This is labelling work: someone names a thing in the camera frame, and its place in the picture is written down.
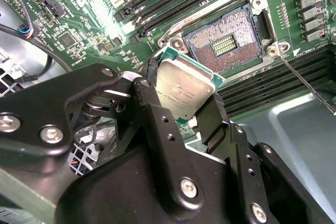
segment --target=chip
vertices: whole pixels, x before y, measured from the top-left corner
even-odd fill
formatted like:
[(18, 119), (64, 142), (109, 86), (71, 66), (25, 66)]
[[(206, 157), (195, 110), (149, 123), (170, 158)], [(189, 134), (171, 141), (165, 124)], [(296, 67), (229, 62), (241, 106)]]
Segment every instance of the chip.
[(107, 42), (105, 45), (104, 45), (104, 48), (107, 52), (109, 51), (112, 51), (113, 50), (113, 44), (111, 42)]
[(194, 59), (217, 73), (264, 55), (249, 4), (183, 37)]
[(59, 40), (61, 41), (61, 43), (66, 47), (69, 48), (71, 47), (73, 44), (76, 43), (76, 41), (74, 40), (74, 38), (70, 35), (70, 33), (67, 31), (66, 33), (62, 34), (61, 36), (59, 36)]

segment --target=wire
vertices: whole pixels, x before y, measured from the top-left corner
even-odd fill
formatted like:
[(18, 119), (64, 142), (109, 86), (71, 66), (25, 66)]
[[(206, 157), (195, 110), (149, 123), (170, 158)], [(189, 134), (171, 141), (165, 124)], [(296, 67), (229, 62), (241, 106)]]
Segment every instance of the wire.
[(51, 51), (47, 46), (43, 45), (41, 42), (35, 39), (25, 39), (22, 37), (22, 35), (15, 29), (12, 29), (8, 26), (0, 24), (0, 31), (3, 31), (4, 33), (10, 34), (12, 36), (15, 36), (17, 38), (23, 39), (32, 45), (36, 46), (39, 48), (41, 51), (45, 52), (47, 55), (53, 58), (58, 64), (61, 65), (62, 68), (64, 68), (65, 71), (71, 72), (72, 68), (63, 60), (61, 59), (57, 54), (55, 54), (53, 51)]
[(25, 37), (28, 39), (33, 35), (33, 31), (34, 31), (33, 22), (31, 21), (29, 12), (28, 12), (27, 7), (26, 7), (25, 3), (23, 2), (23, 0), (17, 0), (17, 1), (20, 3), (20, 6), (23, 9), (23, 11), (25, 13), (25, 16), (26, 16), (26, 19), (27, 19), (27, 22), (28, 22), (29, 32), (27, 33), (27, 36), (25, 35)]
[(40, 78), (41, 76), (43, 76), (46, 72), (48, 72), (48, 70), (50, 69), (51, 64), (53, 62), (52, 60), (53, 60), (52, 57), (50, 57), (48, 55), (46, 65), (44, 66), (43, 70), (40, 73), (34, 74), (32, 76), (22, 76), (22, 77), (16, 79), (15, 81), (17, 81), (17, 82), (26, 82), (26, 81), (35, 81), (35, 80), (37, 80), (38, 78)]
[(78, 145), (78, 147), (80, 147), (84, 150), (86, 147), (88, 147), (90, 144), (93, 144), (96, 141), (97, 132), (98, 132), (97, 125), (94, 124), (92, 126), (92, 139), (91, 139), (91, 141), (88, 142), (88, 143), (79, 143), (78, 140), (76, 140), (76, 138), (74, 137), (75, 143)]

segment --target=black cable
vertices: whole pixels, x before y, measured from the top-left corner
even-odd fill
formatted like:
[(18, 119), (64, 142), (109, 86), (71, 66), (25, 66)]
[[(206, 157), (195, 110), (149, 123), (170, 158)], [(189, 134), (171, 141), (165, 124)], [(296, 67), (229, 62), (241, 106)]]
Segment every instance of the black cable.
[(15, 29), (12, 29), (8, 26), (5, 26), (3, 24), (0, 24), (0, 31), (3, 31), (4, 33), (10, 34), (12, 36), (15, 36), (17, 38), (23, 39), (32, 45), (39, 48), (41, 51), (45, 52), (47, 55), (52, 57), (53, 60), (55, 60), (58, 64), (61, 65), (62, 68), (64, 68), (65, 71), (71, 72), (72, 68), (63, 60), (61, 59), (57, 54), (55, 54), (53, 51), (51, 51), (47, 46), (43, 45), (41, 42), (35, 39), (25, 39), (20, 32), (18, 32)]
[(23, 0), (17, 0), (17, 1), (20, 3), (20, 6), (25, 13), (25, 16), (26, 16), (26, 19), (27, 19), (27, 22), (28, 22), (28, 27), (30, 29), (33, 29), (34, 28), (33, 27), (33, 22), (31, 21), (31, 18), (30, 18), (30, 15), (29, 15), (29, 12), (27, 10), (27, 7), (26, 7), (25, 3), (23, 2)]
[(53, 62), (52, 60), (53, 60), (52, 57), (50, 57), (48, 55), (47, 62), (45, 64), (43, 70), (40, 73), (34, 74), (32, 76), (22, 76), (22, 77), (16, 79), (15, 81), (17, 81), (17, 82), (26, 82), (26, 81), (35, 81), (35, 80), (37, 80), (38, 78), (40, 78), (41, 76), (43, 76), (46, 72), (48, 72), (48, 70), (50, 69), (51, 64)]

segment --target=screw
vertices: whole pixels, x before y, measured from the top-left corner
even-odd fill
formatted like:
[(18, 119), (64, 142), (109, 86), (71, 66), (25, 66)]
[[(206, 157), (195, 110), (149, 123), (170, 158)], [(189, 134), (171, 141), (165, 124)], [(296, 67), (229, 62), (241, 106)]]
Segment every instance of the screw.
[(40, 137), (49, 144), (57, 144), (63, 139), (64, 135), (59, 128), (49, 126), (41, 130)]
[(143, 80), (143, 79), (142, 79), (140, 82), (141, 82), (141, 84), (144, 85), (145, 87), (147, 87), (147, 88), (150, 87), (149, 82), (147, 82), (146, 80)]
[(272, 153), (271, 149), (265, 144), (264, 144), (264, 149), (266, 150), (266, 152)]
[(187, 178), (181, 180), (181, 190), (188, 198), (195, 198), (197, 195), (197, 188), (195, 184)]
[(176, 40), (173, 41), (173, 46), (175, 48), (181, 48), (183, 46), (183, 43), (180, 39), (176, 39)]
[(266, 221), (267, 221), (266, 214), (259, 205), (253, 203), (251, 205), (251, 209), (252, 209), (252, 212), (253, 212), (254, 216), (257, 218), (257, 220), (259, 222), (266, 223)]
[(272, 56), (275, 56), (276, 53), (277, 53), (277, 52), (276, 52), (276, 48), (273, 47), (273, 46), (268, 47), (266, 52), (267, 52), (267, 55), (268, 55), (268, 56), (271, 56), (271, 57), (272, 57)]
[(18, 118), (12, 115), (0, 116), (0, 132), (13, 132), (20, 128), (21, 122)]
[(109, 68), (103, 68), (101, 71), (103, 72), (103, 74), (106, 74), (107, 76), (113, 76), (113, 72)]
[(239, 133), (242, 133), (243, 132), (243, 129), (241, 127), (239, 127), (238, 125), (236, 125), (236, 129)]

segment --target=green pcb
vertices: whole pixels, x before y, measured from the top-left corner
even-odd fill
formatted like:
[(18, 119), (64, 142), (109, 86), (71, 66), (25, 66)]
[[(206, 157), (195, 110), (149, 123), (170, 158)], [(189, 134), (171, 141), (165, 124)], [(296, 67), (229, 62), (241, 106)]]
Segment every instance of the green pcb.
[[(24, 13), (17, 1), (4, 1), (16, 11), (24, 22)], [(24, 0), (32, 14), (36, 30), (39, 30), (36, 36), (56, 54), (60, 55), (65, 62), (69, 63), (73, 69), (78, 69), (94, 62), (100, 62), (119, 73), (129, 70), (143, 74), (147, 61), (160, 49), (157, 45), (158, 40), (172, 25), (217, 0), (202, 0), (197, 5), (191, 5), (191, 8), (188, 6), (181, 8), (171, 18), (158, 23), (155, 29), (151, 29), (146, 36), (135, 44), (130, 41), (130, 38), (137, 33), (137, 30), (125, 33), (123, 26), (131, 20), (134, 21), (136, 14), (121, 22), (117, 22), (114, 18), (115, 13), (123, 9), (131, 0), (125, 0), (125, 3), (118, 7), (114, 7), (112, 0), (55, 1), (61, 6), (61, 14), (63, 13), (56, 18), (51, 17), (50, 12), (46, 12), (45, 0)], [(160, 1), (148, 0), (146, 4), (149, 7), (147, 8), (150, 8), (151, 5), (157, 5)], [(183, 4), (185, 1), (172, 0), (155, 14), (165, 15), (174, 6)], [(323, 39), (305, 42), (302, 37), (302, 29), (300, 28), (300, 22), (302, 21), (298, 17), (296, 0), (268, 0), (278, 40), (286, 41), (291, 45), (290, 50), (287, 52), (288, 58), (303, 56), (329, 43), (330, 35), (336, 29), (335, 22), (329, 16), (336, 8), (330, 4), (329, 0), (321, 1), (323, 1), (323, 30), (325, 31), (325, 36)], [(209, 17), (208, 20), (195, 24), (188, 31), (199, 28), (215, 18), (216, 16)], [(255, 70), (247, 76), (236, 78), (227, 84), (240, 81), (278, 64), (279, 61), (274, 60), (270, 65)], [(246, 66), (250, 67), (252, 65), (250, 63), (249, 65), (238, 66), (237, 69), (232, 70), (232, 73), (239, 72), (246, 69)]]

